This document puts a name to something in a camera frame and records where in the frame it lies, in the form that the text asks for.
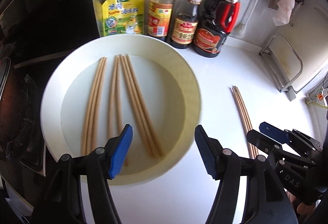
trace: plastic bottle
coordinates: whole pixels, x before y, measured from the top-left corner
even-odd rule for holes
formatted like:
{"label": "plastic bottle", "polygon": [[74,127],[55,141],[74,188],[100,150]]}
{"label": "plastic bottle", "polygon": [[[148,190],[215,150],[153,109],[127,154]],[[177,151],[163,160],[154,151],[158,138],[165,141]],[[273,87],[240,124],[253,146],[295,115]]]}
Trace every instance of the plastic bottle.
{"label": "plastic bottle", "polygon": [[239,0],[205,0],[192,48],[205,57],[216,57],[230,34],[239,13]]}
{"label": "plastic bottle", "polygon": [[175,0],[150,0],[148,35],[165,41]]}
{"label": "plastic bottle", "polygon": [[202,0],[182,0],[174,21],[171,45],[186,49],[194,37],[198,24],[198,8]]}

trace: white countertop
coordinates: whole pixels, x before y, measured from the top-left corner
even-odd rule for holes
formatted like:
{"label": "white countertop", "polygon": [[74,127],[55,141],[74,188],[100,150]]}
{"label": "white countertop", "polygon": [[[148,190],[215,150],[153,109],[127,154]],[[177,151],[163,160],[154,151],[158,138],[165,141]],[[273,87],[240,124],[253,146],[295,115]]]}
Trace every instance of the white countertop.
{"label": "white countertop", "polygon": [[[192,50],[179,50],[195,72],[202,96],[200,124],[224,148],[248,157],[245,134],[230,91],[236,85],[252,125],[266,121],[280,129],[293,128],[314,136],[303,100],[289,101],[278,92],[257,53],[224,46],[216,58]],[[82,183],[83,196],[88,196]],[[211,209],[219,181],[207,174],[196,143],[183,159],[161,177],[134,186],[111,186],[110,191],[123,224],[201,224]],[[245,202],[246,177],[242,177],[234,223],[240,223]],[[86,208],[88,223],[91,209]]]}

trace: yellow pouch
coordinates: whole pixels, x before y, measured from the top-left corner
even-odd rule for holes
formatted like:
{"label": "yellow pouch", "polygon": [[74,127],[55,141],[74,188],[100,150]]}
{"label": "yellow pouch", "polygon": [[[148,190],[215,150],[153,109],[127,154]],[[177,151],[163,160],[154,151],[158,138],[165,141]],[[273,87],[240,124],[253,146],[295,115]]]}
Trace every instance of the yellow pouch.
{"label": "yellow pouch", "polygon": [[143,34],[144,0],[106,0],[102,16],[104,36]]}

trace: red handle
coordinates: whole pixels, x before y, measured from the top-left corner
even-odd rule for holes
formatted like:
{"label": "red handle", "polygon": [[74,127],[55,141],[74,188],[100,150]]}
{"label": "red handle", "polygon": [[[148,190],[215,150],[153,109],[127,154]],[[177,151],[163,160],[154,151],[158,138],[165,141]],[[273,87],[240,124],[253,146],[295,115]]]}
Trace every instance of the red handle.
{"label": "red handle", "polygon": [[234,24],[236,23],[236,20],[237,20],[237,17],[238,17],[239,7],[240,7],[240,3],[236,2],[234,4],[233,12],[232,12],[232,15],[231,15],[231,17],[232,17],[231,21],[229,22],[227,27],[225,25],[225,22],[227,20],[231,5],[227,5],[226,8],[224,9],[220,24],[221,24],[222,28],[224,29],[224,31],[226,33],[229,33],[229,32],[232,31],[232,28],[233,28]]}

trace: bolt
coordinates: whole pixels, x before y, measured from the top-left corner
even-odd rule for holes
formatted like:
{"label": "bolt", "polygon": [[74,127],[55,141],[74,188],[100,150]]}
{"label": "bolt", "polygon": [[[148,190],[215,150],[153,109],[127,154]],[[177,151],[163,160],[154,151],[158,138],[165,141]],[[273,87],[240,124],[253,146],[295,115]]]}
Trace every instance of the bolt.
{"label": "bolt", "polygon": [[96,149],[96,154],[98,154],[98,155],[101,155],[101,154],[103,154],[104,152],[105,152],[104,147],[98,147],[98,148]]}
{"label": "bolt", "polygon": [[62,161],[67,161],[67,160],[69,160],[69,154],[65,154],[65,155],[63,155],[63,156],[61,157],[61,160],[62,160]]}
{"label": "bolt", "polygon": [[232,154],[232,151],[230,149],[223,149],[222,153],[224,155],[231,155]]}
{"label": "bolt", "polygon": [[260,160],[261,162],[264,162],[266,160],[264,155],[258,155],[257,159]]}

